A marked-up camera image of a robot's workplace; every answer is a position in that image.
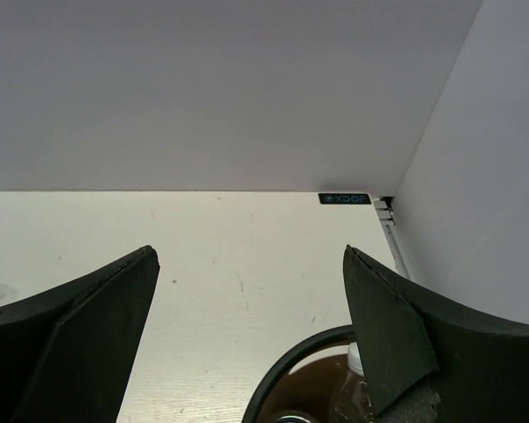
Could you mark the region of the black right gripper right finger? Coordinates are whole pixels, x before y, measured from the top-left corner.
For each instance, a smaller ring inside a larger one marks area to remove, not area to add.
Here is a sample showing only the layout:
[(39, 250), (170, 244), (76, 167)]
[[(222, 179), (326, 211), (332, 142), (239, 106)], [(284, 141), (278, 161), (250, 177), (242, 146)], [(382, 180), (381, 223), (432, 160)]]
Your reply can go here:
[(376, 416), (388, 422), (529, 422), (529, 324), (343, 256), (347, 304)]

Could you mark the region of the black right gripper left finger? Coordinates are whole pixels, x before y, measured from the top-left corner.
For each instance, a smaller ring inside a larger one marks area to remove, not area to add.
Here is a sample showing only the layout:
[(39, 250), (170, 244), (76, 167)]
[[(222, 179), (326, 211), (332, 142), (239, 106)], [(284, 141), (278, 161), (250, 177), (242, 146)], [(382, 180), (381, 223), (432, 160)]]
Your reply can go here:
[(160, 272), (144, 246), (0, 307), (0, 422), (114, 422)]

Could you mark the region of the clear bottle light blue label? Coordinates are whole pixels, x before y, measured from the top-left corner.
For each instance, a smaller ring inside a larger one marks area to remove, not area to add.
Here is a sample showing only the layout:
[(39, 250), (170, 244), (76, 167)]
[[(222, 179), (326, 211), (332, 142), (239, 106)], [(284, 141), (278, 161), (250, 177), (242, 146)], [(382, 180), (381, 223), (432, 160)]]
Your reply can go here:
[(332, 393), (329, 422), (374, 422), (363, 365), (356, 343), (347, 348), (347, 370)]

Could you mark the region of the clear bottle white cap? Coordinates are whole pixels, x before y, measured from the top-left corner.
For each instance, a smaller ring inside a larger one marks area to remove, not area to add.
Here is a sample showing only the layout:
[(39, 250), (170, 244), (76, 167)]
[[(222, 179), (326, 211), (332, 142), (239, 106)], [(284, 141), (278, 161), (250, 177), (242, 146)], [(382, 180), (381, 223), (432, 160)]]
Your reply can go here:
[(269, 423), (311, 423), (312, 417), (304, 412), (285, 410), (271, 415)]

